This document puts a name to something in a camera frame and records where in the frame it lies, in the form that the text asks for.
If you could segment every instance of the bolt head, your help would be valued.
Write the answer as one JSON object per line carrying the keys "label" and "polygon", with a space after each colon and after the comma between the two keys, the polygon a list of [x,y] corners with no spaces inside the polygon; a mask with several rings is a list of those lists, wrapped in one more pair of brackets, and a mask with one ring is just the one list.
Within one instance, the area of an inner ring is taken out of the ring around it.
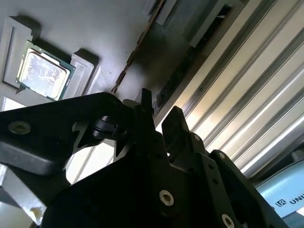
{"label": "bolt head", "polygon": [[232,221],[232,219],[226,215],[226,214],[222,214],[222,220],[223,220],[223,223],[225,224],[225,226],[227,228],[234,228],[234,222]]}
{"label": "bolt head", "polygon": [[197,141],[200,141],[200,138],[199,138],[199,136],[198,135],[194,135],[194,138],[197,140]]}
{"label": "bolt head", "polygon": [[221,159],[225,159],[225,155],[223,153],[218,153],[218,155]]}
{"label": "bolt head", "polygon": [[27,134],[30,132],[30,125],[24,121],[14,121],[9,124],[9,131],[14,134]]}
{"label": "bolt head", "polygon": [[161,202],[167,207],[171,207],[174,204],[174,198],[167,190],[161,190],[159,193],[159,198]]}

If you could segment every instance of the gray surface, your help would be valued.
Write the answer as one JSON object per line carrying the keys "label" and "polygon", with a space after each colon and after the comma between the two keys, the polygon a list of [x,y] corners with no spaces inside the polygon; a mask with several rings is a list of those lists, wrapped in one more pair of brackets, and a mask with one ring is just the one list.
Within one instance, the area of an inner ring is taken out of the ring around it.
{"label": "gray surface", "polygon": [[171,10],[173,9],[177,0],[167,0],[165,5],[163,6],[161,12],[159,13],[156,22],[160,25],[164,25],[167,17],[169,16]]}
{"label": "gray surface", "polygon": [[304,160],[304,151],[297,150],[291,153],[291,157],[294,162],[299,162],[301,160]]}
{"label": "gray surface", "polygon": [[146,0],[142,5],[142,13],[145,15],[150,15],[156,2],[157,0]]}
{"label": "gray surface", "polygon": [[[236,16],[240,13],[244,6],[240,0],[213,0],[210,1],[210,3],[205,1],[205,5],[202,5],[200,14],[198,11],[194,17],[194,20],[189,23],[189,26],[187,26],[187,32],[185,33],[185,36],[190,42],[191,46],[196,47],[198,45],[199,41],[203,38],[210,25],[225,5],[229,5],[232,8],[232,11],[234,11],[234,13],[229,13],[228,21],[230,21],[230,23],[225,22],[225,25],[228,27],[232,24],[231,22],[235,20]],[[227,29],[223,29],[223,26],[221,26],[221,32],[216,36],[222,37],[226,33]],[[220,38],[216,38],[213,42],[217,43],[219,42],[219,39]]]}
{"label": "gray surface", "polygon": [[23,210],[1,202],[0,221],[1,228],[28,228],[32,222]]}
{"label": "gray surface", "polygon": [[24,53],[26,41],[33,39],[32,29],[14,17],[5,18],[0,45],[1,80],[19,88],[16,77]]}
{"label": "gray surface", "polygon": [[65,173],[40,177],[0,163],[0,188],[7,192],[37,225],[40,225],[51,200],[69,186]]}
{"label": "gray surface", "polygon": [[4,110],[5,100],[6,98],[0,95],[0,112]]}
{"label": "gray surface", "polygon": [[143,1],[3,0],[0,32],[7,16],[33,18],[41,24],[40,38],[66,54],[83,48],[97,55],[100,71],[92,92],[109,91],[148,23]]}
{"label": "gray surface", "polygon": [[117,90],[119,98],[135,99],[143,87],[157,96],[190,47],[183,32],[200,4],[178,0],[164,25],[153,25]]}
{"label": "gray surface", "polygon": [[92,63],[81,58],[76,53],[72,54],[71,65],[75,67],[75,71],[68,84],[63,99],[81,96],[85,91],[85,86],[94,69],[94,65]]}

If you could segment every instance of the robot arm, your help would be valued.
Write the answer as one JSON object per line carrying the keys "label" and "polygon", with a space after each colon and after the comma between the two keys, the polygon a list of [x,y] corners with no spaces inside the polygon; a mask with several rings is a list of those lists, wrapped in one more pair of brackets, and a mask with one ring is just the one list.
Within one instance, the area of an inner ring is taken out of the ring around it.
{"label": "robot arm", "polygon": [[[42,228],[288,227],[228,156],[205,150],[181,109],[162,135],[151,92],[135,101],[100,93],[0,113],[0,186]],[[113,164],[69,187],[72,154],[104,139],[116,141]]]}

